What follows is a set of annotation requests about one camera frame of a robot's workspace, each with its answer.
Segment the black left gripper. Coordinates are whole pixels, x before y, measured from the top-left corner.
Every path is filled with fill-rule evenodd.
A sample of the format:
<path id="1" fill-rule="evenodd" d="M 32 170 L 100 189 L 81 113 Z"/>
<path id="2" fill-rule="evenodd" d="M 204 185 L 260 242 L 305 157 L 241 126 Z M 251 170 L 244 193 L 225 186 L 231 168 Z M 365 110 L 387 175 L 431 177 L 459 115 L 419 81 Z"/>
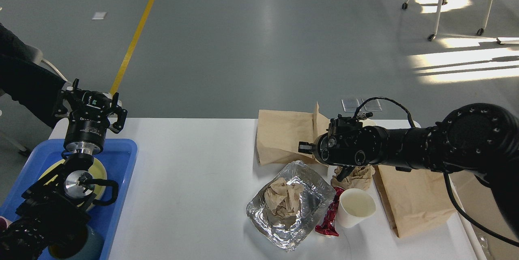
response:
<path id="1" fill-rule="evenodd" d="M 66 82 L 58 91 L 52 117 L 68 118 L 64 139 L 64 149 L 70 153 L 87 153 L 96 155 L 104 150 L 106 131 L 119 134 L 127 118 L 128 111 L 118 104 L 119 93 L 115 92 L 109 104 L 103 109 L 103 116 L 87 110 L 87 91 L 79 88 L 79 80 Z M 114 115 L 116 121 L 111 123 L 109 117 Z"/>

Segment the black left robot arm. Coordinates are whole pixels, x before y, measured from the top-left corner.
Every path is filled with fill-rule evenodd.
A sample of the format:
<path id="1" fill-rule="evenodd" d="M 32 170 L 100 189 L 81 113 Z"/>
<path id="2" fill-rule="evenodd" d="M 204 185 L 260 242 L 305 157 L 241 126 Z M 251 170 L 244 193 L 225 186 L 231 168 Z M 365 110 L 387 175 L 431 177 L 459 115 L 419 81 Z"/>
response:
<path id="1" fill-rule="evenodd" d="M 119 93 L 78 88 L 79 79 L 65 83 L 58 93 L 54 115 L 67 118 L 63 163 L 58 164 L 22 194 L 15 211 L 19 219 L 1 232 L 2 260 L 37 260 L 52 246 L 59 258 L 77 255 L 88 242 L 90 206 L 116 202 L 119 183 L 94 177 L 89 168 L 104 149 L 106 132 L 124 128 L 127 110 Z"/>

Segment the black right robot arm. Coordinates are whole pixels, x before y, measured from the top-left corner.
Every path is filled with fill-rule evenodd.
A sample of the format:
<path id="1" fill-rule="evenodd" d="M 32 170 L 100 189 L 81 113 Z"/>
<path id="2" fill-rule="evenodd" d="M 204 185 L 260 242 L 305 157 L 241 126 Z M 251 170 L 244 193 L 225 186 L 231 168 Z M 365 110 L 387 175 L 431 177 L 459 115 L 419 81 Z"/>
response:
<path id="1" fill-rule="evenodd" d="M 518 235 L 518 207 L 511 196 L 518 192 L 518 118 L 491 103 L 471 103 L 450 112 L 434 126 L 417 127 L 410 111 L 397 101 L 407 115 L 407 129 L 386 129 L 363 126 L 362 121 L 373 116 L 361 112 L 371 97 L 354 104 L 352 116 L 339 115 L 331 119 L 326 133 L 314 142 L 298 143 L 298 152 L 313 155 L 324 165 L 340 166 L 338 181 L 356 167 L 388 165 L 396 170 L 430 170 L 441 173 L 447 194 L 457 212 L 486 234 L 517 246 L 518 241 L 506 238 L 483 226 L 467 215 L 456 202 L 449 175 L 454 172 L 472 173 L 489 188 L 502 217 L 515 236 Z"/>

